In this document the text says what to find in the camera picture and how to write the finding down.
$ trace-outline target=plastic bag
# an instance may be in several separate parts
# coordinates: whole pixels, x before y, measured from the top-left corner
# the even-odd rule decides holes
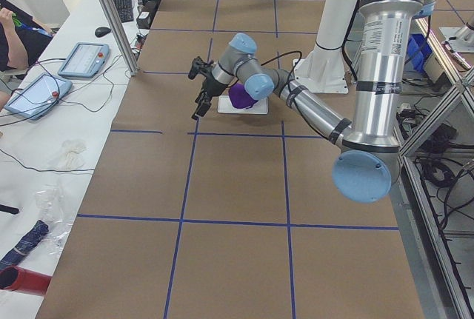
[[[80,169],[84,165],[84,159],[79,154],[85,150],[86,144],[83,140],[66,140],[62,143],[59,154],[50,161],[50,165],[61,171]]]
[[[59,257],[66,244],[67,236],[73,226],[73,216],[67,216],[64,211],[64,193],[60,185],[46,185],[35,193],[36,205],[40,209],[40,219],[45,222],[50,231],[43,239],[50,255]]]

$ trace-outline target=white square base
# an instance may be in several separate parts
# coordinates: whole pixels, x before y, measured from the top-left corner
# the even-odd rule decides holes
[[[228,95],[220,95],[217,112],[224,114],[268,114],[268,98],[261,99],[251,108],[244,108],[240,110],[232,106]]]

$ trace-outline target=computer mouse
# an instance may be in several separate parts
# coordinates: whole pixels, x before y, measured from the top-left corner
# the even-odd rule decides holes
[[[110,33],[110,28],[109,27],[99,27],[96,29],[96,37],[97,38],[101,38],[102,36],[105,36],[107,35],[108,33]]]

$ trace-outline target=sticker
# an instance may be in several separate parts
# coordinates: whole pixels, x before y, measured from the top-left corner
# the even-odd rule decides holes
[[[402,56],[406,50],[409,20],[388,18],[365,24],[361,53]]]

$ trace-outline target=table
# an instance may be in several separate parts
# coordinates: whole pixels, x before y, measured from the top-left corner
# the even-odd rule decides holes
[[[135,1],[135,17],[138,14]],[[102,38],[94,36],[99,26],[108,26],[105,15],[98,0],[81,0],[78,7],[70,14],[61,29],[41,55],[39,61],[49,58],[65,58],[78,41],[100,42],[110,45],[110,57],[106,61],[107,68],[115,56],[120,55],[113,34]],[[125,33],[130,42],[137,33],[147,32],[137,28],[134,21],[124,24]],[[56,74],[62,61],[44,63],[44,67]],[[26,86],[36,76],[43,73],[40,66],[34,67],[26,76],[21,87]],[[111,99],[97,113],[91,113],[79,105],[59,103],[50,113],[38,121],[23,121],[6,127],[0,127],[4,133],[0,138],[0,149],[14,155],[29,167],[49,169],[48,163],[59,154],[64,141],[81,139],[86,150],[81,153],[84,159],[82,169],[93,169],[104,146],[110,130],[110,123],[115,116],[127,88],[130,74],[122,58],[113,65],[106,76],[113,81]],[[84,87],[89,81],[73,80],[73,90]],[[98,109],[107,99],[111,83],[103,77],[92,84],[72,93],[66,101],[83,103],[90,109]],[[14,116],[1,113],[0,124],[17,121]],[[0,203],[15,206],[20,209],[18,215],[0,212],[0,254],[7,253],[18,240],[26,234],[39,219],[40,209],[36,206],[35,192],[57,186],[62,189],[61,203],[64,209],[64,229],[70,225],[76,216],[84,193],[90,182],[92,172],[77,172],[74,174],[35,172],[21,167],[16,161],[6,155],[0,155]],[[28,269],[51,275],[56,268],[59,254],[50,255],[55,247],[51,242],[43,241],[20,264]],[[21,293],[0,291],[0,318],[34,318],[43,298]]]

